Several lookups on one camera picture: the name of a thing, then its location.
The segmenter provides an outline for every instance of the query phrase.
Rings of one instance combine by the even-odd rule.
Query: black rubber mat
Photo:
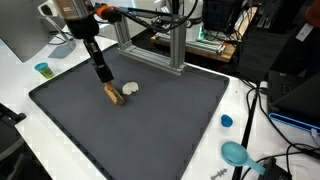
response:
[[[114,85],[139,91],[117,107],[83,62],[30,92],[31,99],[110,180],[175,180],[183,175],[229,83],[188,67],[181,76],[104,51]]]

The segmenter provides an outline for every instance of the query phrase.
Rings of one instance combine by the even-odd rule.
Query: blue bottle cap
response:
[[[48,67],[48,63],[40,63],[40,64],[37,64],[34,67],[34,69],[37,70],[37,71],[41,71],[41,70],[44,70],[47,67]]]
[[[230,127],[233,123],[233,120],[228,115],[221,116],[221,124],[224,127]]]

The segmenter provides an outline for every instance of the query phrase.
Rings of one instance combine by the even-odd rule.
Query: white table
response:
[[[267,83],[263,82],[262,87],[267,87]],[[267,108],[267,97],[261,96],[261,102],[264,110]],[[310,133],[291,127],[289,125],[273,121],[275,125],[280,129],[281,132],[293,143],[304,143],[314,147],[317,147],[313,141]],[[253,118],[252,129],[250,133],[248,152],[252,159],[258,160],[267,156],[283,154],[286,152],[289,144],[282,139],[277,131],[272,127],[271,123],[265,117],[257,103],[255,115]],[[297,151],[295,148],[291,148],[290,152]],[[276,158],[277,165],[287,171],[286,158],[285,156]],[[293,180],[308,179],[316,180],[319,179],[320,175],[320,161],[315,160],[306,155],[290,155],[290,170]],[[254,171],[250,171],[245,179],[257,180],[258,174]]]
[[[97,37],[96,40],[101,49],[116,43],[101,37]],[[27,115],[25,120],[16,125],[16,128],[53,179],[105,179],[28,96],[28,92],[46,81],[34,70],[37,63],[47,62],[53,72],[58,75],[89,58],[80,40],[76,40],[76,49],[65,59],[47,58],[54,48],[55,46],[46,46],[32,59],[21,63],[2,43],[0,46],[0,76],[2,77],[0,102],[15,112],[23,112]],[[183,175],[183,180],[208,180],[223,168],[228,169],[224,177],[231,178],[233,167],[222,160],[220,147],[229,140],[241,142],[248,117],[245,102],[247,91],[248,88],[241,81],[230,77],[228,89]],[[223,114],[233,118],[234,124],[230,128],[221,126],[220,117]]]

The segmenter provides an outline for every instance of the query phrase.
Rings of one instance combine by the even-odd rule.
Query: blue spoon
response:
[[[230,165],[240,167],[247,165],[251,169],[263,175],[265,168],[254,162],[244,147],[235,142],[226,142],[221,147],[222,158]]]

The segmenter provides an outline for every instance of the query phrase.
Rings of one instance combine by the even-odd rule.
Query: blue object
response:
[[[318,134],[320,135],[320,127],[317,127],[317,126],[314,126],[314,125],[311,125],[308,123],[304,123],[299,120],[292,119],[290,117],[283,116],[283,115],[280,115],[277,113],[270,113],[269,118],[271,120],[279,121],[284,124],[287,124],[287,125],[290,125],[290,126],[293,126],[293,127],[296,127],[296,128],[308,131],[308,132],[311,132],[311,129],[316,129],[319,132]]]
[[[251,169],[263,175],[265,168],[254,162],[248,155],[247,150],[236,142],[226,142],[221,147],[222,158],[230,165],[240,167],[247,165]]]
[[[221,116],[221,124],[224,127],[230,127],[233,123],[233,120],[228,115]]]
[[[41,70],[44,70],[48,67],[48,63],[40,63],[40,64],[37,64],[34,69],[37,70],[37,71],[41,71]]]

